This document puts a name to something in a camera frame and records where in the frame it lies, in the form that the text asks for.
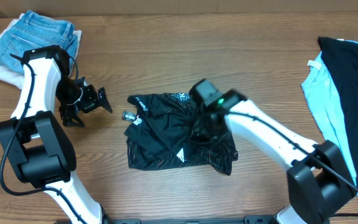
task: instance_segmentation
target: pile of clothes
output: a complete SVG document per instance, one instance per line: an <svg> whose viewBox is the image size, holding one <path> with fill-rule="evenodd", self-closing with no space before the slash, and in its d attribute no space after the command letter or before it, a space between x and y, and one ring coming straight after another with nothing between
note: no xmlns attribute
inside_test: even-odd
<svg viewBox="0 0 358 224"><path fill-rule="evenodd" d="M358 43L319 37L321 52L309 61L301 84L324 138L341 149L358 187Z"/></svg>
<svg viewBox="0 0 358 224"><path fill-rule="evenodd" d="M23 86L23 68L11 54L21 57L26 50L59 45L76 58L82 31L74 29L71 22L40 16L33 11L21 14L0 34L0 80L20 89Z"/></svg>

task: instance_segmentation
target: cable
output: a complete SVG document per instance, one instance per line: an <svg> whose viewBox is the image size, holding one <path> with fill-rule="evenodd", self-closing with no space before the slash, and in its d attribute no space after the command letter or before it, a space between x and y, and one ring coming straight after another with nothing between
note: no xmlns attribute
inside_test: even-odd
<svg viewBox="0 0 358 224"><path fill-rule="evenodd" d="M66 196L59 190L57 189L54 189L54 188L51 188L51 187L42 187L40 189L35 189L35 190L29 190L29 191L26 191L26 192L15 192L11 189L9 189L6 184L5 184L5 181L4 181L4 167L5 167L5 162L6 162L6 158L7 158L7 155L9 153L9 150L12 146L12 143L13 143L13 140L25 118L25 115L27 114L27 111L29 110L30 108L30 101L31 101L31 96L32 96L32 92L34 90L34 83L35 83L35 73L34 73L34 70L33 68L28 64L28 63L25 63L25 65L30 69L31 71L31 85L30 85L30 90L29 90L29 95L27 96L27 101L24 105L24 110L23 110L23 113L22 115L20 116L19 118L19 121L17 122L14 130L13 130L13 133L12 133L12 136L11 138L9 139L9 142L6 146L6 150L4 152L4 154L2 155L2 159L1 159L1 164L0 164L0 184L1 184L1 187L2 189L4 189L7 193L11 194L11 195L14 195L14 196L24 196L24 195L30 195L30 194L35 194L35 193L39 193L39 192L43 192L43 191L46 191L46 190L50 190L50 191L54 191L57 193L57 195L61 196L62 199L67 203L68 207L70 208L71 212L73 212L73 214L75 215L75 217L77 217L78 221L86 224L86 222L81 218L81 215L79 215L73 205L70 203L70 201L66 198Z"/></svg>
<svg viewBox="0 0 358 224"><path fill-rule="evenodd" d="M269 124L268 122L258 118L257 116L253 116L250 114L246 114L246 113L238 113L238 112L229 112L229 114L234 114L234 115L239 115L239 116L245 116L248 118L252 118L253 120L259 121L262 124L266 125L267 127L269 127L271 130L275 131L278 135L280 135L282 138L284 138L286 141L288 141L291 145L293 145L293 147L299 149L299 151L303 152L304 154L306 154L312 161L314 161L315 163L319 164L323 169L325 169L326 171L330 172L332 175L334 175L335 177L337 177L338 179L341 179L343 182L345 182L345 184L347 184L349 187L353 188L356 192L358 192L358 188L350 183L348 180L346 180L343 176L339 175L337 172L335 172L334 170L332 170L332 168L330 168L329 166L327 166L325 163L321 162L319 159L317 159L314 155L312 155L311 153L309 153L308 151L304 150L302 147L300 147L297 143L293 142L290 138L288 138L287 136L285 136L281 131L279 131L277 128L273 127L271 124ZM358 217L358 213L337 213L334 214L332 217Z"/></svg>
<svg viewBox="0 0 358 224"><path fill-rule="evenodd" d="M75 60L75 58L71 55L68 55L71 59L73 59L74 65L75 65L75 70L76 70L76 74L75 74L75 80L78 79L78 65L77 65L77 61Z"/></svg>

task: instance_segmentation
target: tabletop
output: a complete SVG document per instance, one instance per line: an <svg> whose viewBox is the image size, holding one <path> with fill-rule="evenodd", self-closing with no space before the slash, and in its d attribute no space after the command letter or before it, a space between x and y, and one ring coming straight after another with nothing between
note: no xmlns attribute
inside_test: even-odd
<svg viewBox="0 0 358 224"><path fill-rule="evenodd" d="M179 93L202 78L221 91L235 88L294 132L321 135L300 84L318 36L358 41L358 12L220 14L189 16L64 17L83 31L80 76L105 87L113 114L80 113L85 128L63 128L77 157L77 173L112 218L215 218L274 214L288 205L286 174L250 142L235 136L239 160L230 176L211 166L160 171L128 168L121 119L134 94ZM0 33L11 19L0 19ZM0 121L10 118L20 90L0 81ZM55 116L60 120L56 101ZM6 184L29 190L9 164ZM340 212L358 212L354 198ZM8 195L0 187L0 223L53 223L67 216L40 193ZM332 218L358 223L358 218Z"/></svg>

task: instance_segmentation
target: light blue fabric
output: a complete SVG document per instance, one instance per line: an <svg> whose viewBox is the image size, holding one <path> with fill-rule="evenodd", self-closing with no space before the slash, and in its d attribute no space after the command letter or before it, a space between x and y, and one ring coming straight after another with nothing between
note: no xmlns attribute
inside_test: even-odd
<svg viewBox="0 0 358 224"><path fill-rule="evenodd" d="M310 67L308 78L301 84L309 110L326 140L335 143L341 149L354 183L356 170L347 143L344 114L341 101L331 74L321 59L321 52Z"/></svg>
<svg viewBox="0 0 358 224"><path fill-rule="evenodd" d="M13 72L24 74L20 61L10 54L23 56L26 50L50 45L59 45L72 57L78 45L77 36L73 35L74 24L68 21L57 21L27 11L0 39L0 65Z"/></svg>

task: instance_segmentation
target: denim jeans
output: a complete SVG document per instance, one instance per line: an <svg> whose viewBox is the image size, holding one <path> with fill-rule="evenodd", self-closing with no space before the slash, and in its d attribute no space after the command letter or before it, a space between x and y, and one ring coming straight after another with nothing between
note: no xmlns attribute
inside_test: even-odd
<svg viewBox="0 0 358 224"><path fill-rule="evenodd" d="M72 57L75 56L77 36L73 35L74 24L68 21L57 21L27 11L12 28L0 39L0 65L24 74L20 61L11 54L23 56L26 50L49 45L59 45Z"/></svg>

